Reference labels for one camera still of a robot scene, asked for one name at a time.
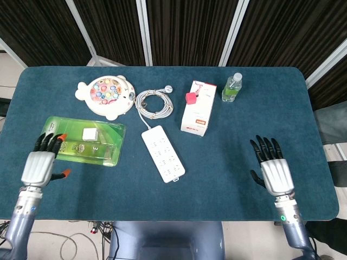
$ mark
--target dark teal tablecloth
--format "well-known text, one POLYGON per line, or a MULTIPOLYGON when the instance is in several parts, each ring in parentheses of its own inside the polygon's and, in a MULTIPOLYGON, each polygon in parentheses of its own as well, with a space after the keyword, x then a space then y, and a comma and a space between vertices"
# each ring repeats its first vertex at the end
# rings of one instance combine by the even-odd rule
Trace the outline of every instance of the dark teal tablecloth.
MULTIPOLYGON (((124 75, 137 93, 173 86, 173 114, 147 120, 162 125, 186 174, 165 184, 143 141, 147 130, 135 107, 116 122, 127 126, 116 167, 56 161, 55 170, 71 168, 69 178, 43 189, 38 219, 95 220, 277 220, 274 198, 253 182, 260 173, 250 138, 274 137, 282 147, 305 220, 331 219, 338 203, 301 72, 295 68, 218 67, 37 67, 18 82, 0 134, 0 218, 10 218, 25 160, 47 117, 105 121, 75 98, 80 81, 124 75), (221 101, 227 78, 243 75, 234 103, 221 101), (193 80, 216 84, 207 133, 180 131, 185 94, 193 80)), ((148 98, 148 108, 162 101, 148 98)))

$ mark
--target robotic hand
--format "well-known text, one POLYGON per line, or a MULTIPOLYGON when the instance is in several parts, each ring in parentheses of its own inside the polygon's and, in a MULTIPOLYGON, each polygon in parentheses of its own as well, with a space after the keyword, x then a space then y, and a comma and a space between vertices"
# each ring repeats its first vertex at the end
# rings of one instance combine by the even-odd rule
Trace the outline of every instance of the robotic hand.
POLYGON ((70 169, 52 174, 53 163, 66 134, 42 134, 29 154, 22 174, 25 187, 20 189, 17 204, 6 232, 11 249, 0 249, 0 260, 25 260, 31 228, 42 198, 41 188, 51 180, 66 178, 70 169))
POLYGON ((296 260, 315 259, 320 260, 313 249, 307 234, 305 225, 301 219, 301 214, 296 200, 294 199, 294 184, 286 159, 283 159, 282 151, 275 139, 271 142, 260 136, 256 136, 257 143, 250 140, 255 152, 255 156, 261 167, 262 176, 258 177, 254 170, 250 173, 254 181, 276 197, 275 207, 280 216, 288 244, 302 250, 303 256, 296 260))

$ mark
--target green plastic package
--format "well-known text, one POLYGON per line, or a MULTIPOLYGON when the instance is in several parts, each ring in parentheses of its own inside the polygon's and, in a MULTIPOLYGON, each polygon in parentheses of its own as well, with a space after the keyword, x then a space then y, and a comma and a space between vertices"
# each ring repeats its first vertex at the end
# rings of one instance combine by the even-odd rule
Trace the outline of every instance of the green plastic package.
POLYGON ((61 144, 57 159, 87 164, 115 166, 118 163, 125 125, 99 121, 80 120, 50 116, 42 133, 62 134, 67 137, 61 144), (83 140, 87 132, 93 133, 93 140, 83 140))

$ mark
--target power strip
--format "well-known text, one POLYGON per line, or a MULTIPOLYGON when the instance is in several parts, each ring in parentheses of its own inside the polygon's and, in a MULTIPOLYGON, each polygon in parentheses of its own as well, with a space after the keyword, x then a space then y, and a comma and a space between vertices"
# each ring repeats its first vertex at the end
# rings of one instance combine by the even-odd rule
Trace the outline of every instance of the power strip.
POLYGON ((185 169, 163 128, 156 126, 143 132, 141 136, 163 181, 165 183, 178 181, 185 173, 185 169))

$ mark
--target water bottle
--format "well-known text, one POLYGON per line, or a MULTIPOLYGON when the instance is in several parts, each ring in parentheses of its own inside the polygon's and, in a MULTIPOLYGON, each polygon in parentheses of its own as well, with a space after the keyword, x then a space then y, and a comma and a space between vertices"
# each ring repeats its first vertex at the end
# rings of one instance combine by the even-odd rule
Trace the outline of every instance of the water bottle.
POLYGON ((222 92, 222 100, 227 102, 233 102, 236 95, 242 88, 242 74, 235 73, 234 76, 229 77, 226 86, 222 92))

